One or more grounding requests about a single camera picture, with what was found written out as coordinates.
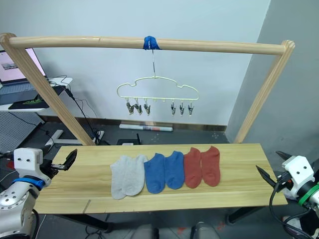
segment hanger hook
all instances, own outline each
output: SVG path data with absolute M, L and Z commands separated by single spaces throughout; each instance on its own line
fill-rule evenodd
M 152 56 L 153 56 L 153 71 L 154 71 L 154 77 L 156 77 L 155 73 L 155 61 L 154 61 L 154 50 L 152 49 Z

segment sock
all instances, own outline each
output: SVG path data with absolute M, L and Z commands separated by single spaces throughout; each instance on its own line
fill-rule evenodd
M 196 188 L 201 182 L 200 152 L 197 148 L 190 148 L 184 155 L 185 184 L 189 188 Z
M 144 162 L 147 160 L 145 155 L 127 160 L 122 193 L 134 196 L 143 189 L 145 183 Z
M 146 187 L 150 193 L 160 193 L 165 187 L 164 155 L 155 156 L 144 163 Z
M 122 192 L 122 185 L 128 160 L 131 160 L 131 158 L 123 155 L 118 161 L 110 165 L 112 171 L 111 194 L 114 199 L 122 199 L 126 196 Z
M 220 181 L 219 150 L 213 146 L 206 152 L 200 153 L 201 172 L 204 182 L 215 187 Z
M 165 158 L 165 183 L 169 188 L 178 189 L 184 183 L 184 155 L 174 151 Z

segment wooden rod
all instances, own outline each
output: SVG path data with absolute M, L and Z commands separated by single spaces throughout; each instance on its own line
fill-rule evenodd
M 38 36 L 12 37 L 11 46 L 28 47 L 108 47 L 142 49 L 142 37 L 105 37 L 105 36 Z M 261 43 L 239 43 L 227 41 L 192 41 L 176 39 L 157 39 L 162 50 L 228 52 L 247 54 L 282 55 L 283 45 Z
M 274 60 L 274 64 L 270 68 L 270 71 L 265 79 L 265 82 L 263 83 L 258 94 L 256 95 L 246 115 L 246 118 L 237 133 L 234 143 L 242 143 L 243 140 L 245 139 L 250 127 L 254 123 L 261 107 L 266 101 L 271 89 L 275 85 L 277 79 L 279 78 L 281 72 L 283 71 L 287 61 L 289 60 L 295 48 L 295 43 L 289 40 L 283 41 L 282 45 L 285 47 L 286 50 L 282 56 L 277 56 L 276 59 Z
M 56 112 L 61 121 L 68 127 L 74 136 L 83 145 L 94 145 L 90 136 L 85 132 L 79 122 L 68 111 L 67 107 L 60 100 L 56 92 L 44 78 L 34 61 L 25 49 L 13 48 L 9 39 L 15 38 L 12 33 L 0 34 L 0 44 L 11 57 L 20 71 L 25 75 L 36 91 L 41 95 L 45 102 Z

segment laptop keyboard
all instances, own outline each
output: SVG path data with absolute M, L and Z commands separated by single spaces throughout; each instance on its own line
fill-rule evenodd
M 34 87 L 32 86 L 32 84 L 4 86 L 0 89 L 0 94 L 10 94 L 10 93 L 21 92 L 21 91 L 30 91 L 33 89 Z

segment pegboard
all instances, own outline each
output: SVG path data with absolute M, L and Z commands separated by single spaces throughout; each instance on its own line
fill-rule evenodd
M 35 125 L 43 122 L 36 113 L 13 112 L 12 114 Z M 8 112 L 0 112 L 0 122 L 0 152 L 15 150 L 36 127 Z

